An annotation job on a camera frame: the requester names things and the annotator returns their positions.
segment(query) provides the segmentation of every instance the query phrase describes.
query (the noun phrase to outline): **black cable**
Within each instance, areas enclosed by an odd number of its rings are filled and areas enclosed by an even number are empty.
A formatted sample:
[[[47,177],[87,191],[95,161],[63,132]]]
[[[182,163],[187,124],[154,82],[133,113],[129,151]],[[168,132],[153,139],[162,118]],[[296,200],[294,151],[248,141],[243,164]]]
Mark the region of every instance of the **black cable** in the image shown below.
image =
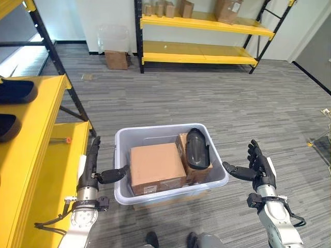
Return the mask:
[[[289,206],[288,203],[284,203],[284,207],[285,207],[286,210],[289,212],[290,217],[293,217],[293,218],[296,218],[297,220],[300,220],[299,223],[296,223],[295,225],[293,225],[294,227],[301,227],[301,226],[304,226],[304,225],[307,224],[304,218],[302,218],[301,216],[295,215],[295,214],[291,211],[290,206]]]
[[[45,231],[52,231],[53,233],[56,234],[61,234],[61,235],[65,235],[67,233],[67,231],[59,229],[59,228],[54,228],[54,227],[46,227],[48,225],[52,225],[62,219],[64,219],[69,213],[72,212],[72,209],[70,209],[68,212],[66,212],[65,214],[59,214],[57,218],[50,220],[50,221],[46,221],[44,223],[35,223],[35,227],[41,230],[45,230]]]

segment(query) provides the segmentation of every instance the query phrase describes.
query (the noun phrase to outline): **yellow shelf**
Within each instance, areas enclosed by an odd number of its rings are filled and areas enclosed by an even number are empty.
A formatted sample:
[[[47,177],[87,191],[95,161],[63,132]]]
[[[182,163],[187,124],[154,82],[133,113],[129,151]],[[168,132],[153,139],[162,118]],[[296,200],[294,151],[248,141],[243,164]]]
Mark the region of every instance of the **yellow shelf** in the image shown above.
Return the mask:
[[[241,34],[251,34],[251,35],[262,35],[269,36],[271,39],[274,33],[263,27],[259,22],[253,19],[246,18],[236,18],[234,24],[226,24],[222,22],[217,22],[214,14],[193,11],[192,18],[182,18],[178,14],[175,14],[174,18],[168,17],[157,17],[155,14],[151,16],[142,15],[140,19],[141,27],[144,25],[161,25],[161,26],[171,26],[171,27],[186,27],[186,28],[198,28],[206,30],[215,30],[222,32],[232,32]]]
[[[241,64],[257,61],[244,48],[163,41],[144,41],[143,62]]]
[[[22,4],[23,0],[1,0],[0,2],[0,20],[7,14],[11,13],[16,7]],[[24,0],[27,10],[35,11],[36,6],[33,0]]]
[[[64,198],[76,195],[79,159],[86,154],[89,122],[62,123],[54,126],[52,137],[71,137],[71,144],[50,144],[46,151],[30,211],[17,244],[26,248],[58,247],[62,235],[34,228],[62,213]],[[70,215],[48,227],[68,230]]]
[[[22,123],[14,139],[0,143],[0,197],[8,203],[0,205],[0,247],[17,247],[13,238],[22,232],[63,93],[70,88],[65,75],[9,79],[33,81],[38,96],[27,104],[0,105],[0,113]]]

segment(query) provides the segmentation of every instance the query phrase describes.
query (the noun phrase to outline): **white plastic bin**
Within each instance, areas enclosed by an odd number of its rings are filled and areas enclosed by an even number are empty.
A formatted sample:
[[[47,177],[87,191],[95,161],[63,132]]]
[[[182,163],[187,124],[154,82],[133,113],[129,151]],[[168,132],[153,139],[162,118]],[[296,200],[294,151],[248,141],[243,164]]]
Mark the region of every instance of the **white plastic bin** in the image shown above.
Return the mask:
[[[115,183],[114,193],[117,202],[122,205],[152,204],[174,198],[197,195],[201,191],[225,185],[229,180],[229,175],[222,166],[221,158],[206,127],[199,123],[123,128],[119,130],[115,135],[115,169],[130,164],[130,149],[132,147],[173,143],[180,133],[187,133],[192,128],[198,128],[205,135],[206,144],[209,145],[209,156],[213,169],[206,177],[205,183],[135,196],[132,192],[130,175],[128,173],[121,181]]]

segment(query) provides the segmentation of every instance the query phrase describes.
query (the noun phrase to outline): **brown cardboard box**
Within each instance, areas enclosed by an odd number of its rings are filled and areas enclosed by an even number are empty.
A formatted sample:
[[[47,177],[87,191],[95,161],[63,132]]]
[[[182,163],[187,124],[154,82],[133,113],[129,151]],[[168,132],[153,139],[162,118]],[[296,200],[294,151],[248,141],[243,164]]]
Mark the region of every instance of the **brown cardboard box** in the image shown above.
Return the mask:
[[[165,16],[169,18],[174,18],[175,16],[175,6],[172,2],[165,2]]]
[[[164,2],[163,1],[157,1],[155,4],[155,14],[157,17],[162,17],[164,14]]]
[[[126,57],[126,52],[117,52],[105,50],[106,62],[108,69],[113,70],[127,70],[128,61]]]
[[[143,14],[145,14],[147,16],[151,16],[152,15],[152,6],[151,6],[151,4],[144,4]]]
[[[212,170],[213,165],[210,163],[210,166],[206,169],[193,169],[191,168],[186,160],[186,136],[187,133],[181,133],[177,137],[176,145],[178,149],[178,153],[182,160],[185,172],[186,172],[186,182],[188,184],[196,183],[196,182],[203,182],[209,172]]]
[[[191,18],[194,8],[194,3],[187,0],[182,0],[179,8],[179,13],[183,18]]]
[[[217,0],[215,6],[216,20],[232,24],[242,3],[243,0]]]
[[[175,143],[131,148],[130,168],[135,195],[181,188],[186,180]]]

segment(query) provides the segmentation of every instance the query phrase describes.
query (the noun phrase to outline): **gray carpet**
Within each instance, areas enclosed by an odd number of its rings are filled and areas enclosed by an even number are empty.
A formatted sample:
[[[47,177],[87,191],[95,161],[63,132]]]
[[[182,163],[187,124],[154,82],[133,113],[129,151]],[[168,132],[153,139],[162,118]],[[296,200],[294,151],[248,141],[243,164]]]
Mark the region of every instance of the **gray carpet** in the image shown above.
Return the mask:
[[[104,56],[88,55],[86,45],[57,45],[80,99],[102,137],[98,166],[112,168],[114,135],[124,127],[200,122],[207,126],[224,161],[248,166],[247,145],[255,138],[277,172],[277,191],[289,197],[293,212],[307,225],[298,229],[305,247],[331,247],[330,176],[306,138],[327,128],[320,109],[330,96],[294,65],[263,60],[253,75],[248,67],[147,64],[137,58],[128,71],[106,68]],[[48,65],[44,74],[56,74]],[[92,80],[82,75],[90,73]],[[63,105],[72,107],[68,96]],[[58,121],[74,120],[64,113]],[[233,177],[201,199],[134,211],[111,199],[91,233],[89,247],[138,247],[150,230],[161,248],[184,248],[190,231],[219,236],[230,247],[268,247],[256,211],[247,207],[251,183]]]

